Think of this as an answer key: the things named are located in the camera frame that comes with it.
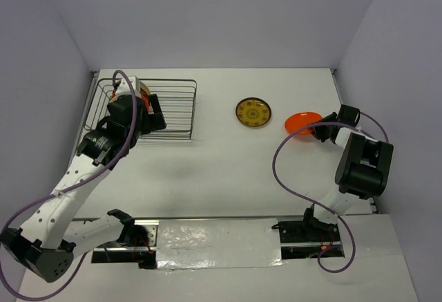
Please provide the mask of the orange plate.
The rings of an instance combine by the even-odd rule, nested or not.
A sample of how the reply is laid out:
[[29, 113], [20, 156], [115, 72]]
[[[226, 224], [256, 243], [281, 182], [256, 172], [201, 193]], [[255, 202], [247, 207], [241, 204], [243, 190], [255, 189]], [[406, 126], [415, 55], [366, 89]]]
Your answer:
[[307, 125], [319, 122], [323, 117], [316, 112], [305, 111], [293, 114], [285, 121], [284, 127], [286, 132], [293, 133], [298, 129], [302, 129], [300, 135], [311, 135], [312, 128], [307, 128]]
[[[150, 92], [145, 88], [141, 88], [138, 91], [135, 90], [135, 103], [137, 104], [137, 111], [149, 110], [150, 107]], [[125, 93], [113, 92], [110, 102], [107, 105], [108, 112], [111, 115], [117, 113], [132, 114], [133, 111], [133, 97], [130, 91]]]

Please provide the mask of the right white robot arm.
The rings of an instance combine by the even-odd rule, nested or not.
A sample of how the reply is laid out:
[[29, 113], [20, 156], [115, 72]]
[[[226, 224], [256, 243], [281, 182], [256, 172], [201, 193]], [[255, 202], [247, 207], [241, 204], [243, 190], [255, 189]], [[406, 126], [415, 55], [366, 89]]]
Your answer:
[[353, 131], [362, 115], [360, 109], [344, 104], [339, 112], [325, 117], [315, 112], [299, 114], [300, 126], [315, 122], [334, 123], [309, 131], [317, 140], [329, 140], [343, 150], [334, 186], [320, 201], [322, 206], [312, 205], [305, 210], [300, 228], [296, 230], [307, 240], [335, 237], [339, 216], [346, 215], [364, 200], [380, 196], [386, 188], [394, 146], [387, 140], [383, 142], [361, 131]]

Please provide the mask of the orange plate front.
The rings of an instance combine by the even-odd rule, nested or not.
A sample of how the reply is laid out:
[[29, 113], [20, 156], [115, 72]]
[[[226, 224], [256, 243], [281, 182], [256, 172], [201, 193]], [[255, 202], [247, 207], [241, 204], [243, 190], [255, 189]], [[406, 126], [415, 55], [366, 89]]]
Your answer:
[[311, 135], [312, 128], [307, 128], [307, 125], [319, 122], [323, 117], [316, 112], [305, 111], [293, 114], [285, 121], [284, 127], [286, 132], [293, 133], [298, 129], [302, 129], [300, 135]]

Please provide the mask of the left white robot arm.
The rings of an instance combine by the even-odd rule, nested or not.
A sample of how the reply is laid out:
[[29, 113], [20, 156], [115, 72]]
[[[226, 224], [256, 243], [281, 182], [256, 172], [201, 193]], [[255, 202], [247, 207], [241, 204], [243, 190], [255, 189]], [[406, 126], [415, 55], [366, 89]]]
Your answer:
[[108, 115], [83, 137], [59, 184], [19, 228], [5, 228], [1, 243], [10, 255], [47, 283], [59, 280], [78, 256], [108, 242], [129, 245], [142, 228], [119, 210], [78, 228], [70, 227], [98, 184], [128, 155], [141, 135], [166, 128], [157, 95], [120, 95]]

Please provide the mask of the yellow patterned plate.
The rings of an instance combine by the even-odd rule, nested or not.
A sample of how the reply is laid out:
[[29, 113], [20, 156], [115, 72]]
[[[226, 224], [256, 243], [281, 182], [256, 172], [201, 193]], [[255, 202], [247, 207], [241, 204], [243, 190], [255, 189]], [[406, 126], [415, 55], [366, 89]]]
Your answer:
[[243, 126], [255, 129], [269, 123], [272, 111], [266, 101], [257, 97], [246, 97], [236, 105], [235, 115]]

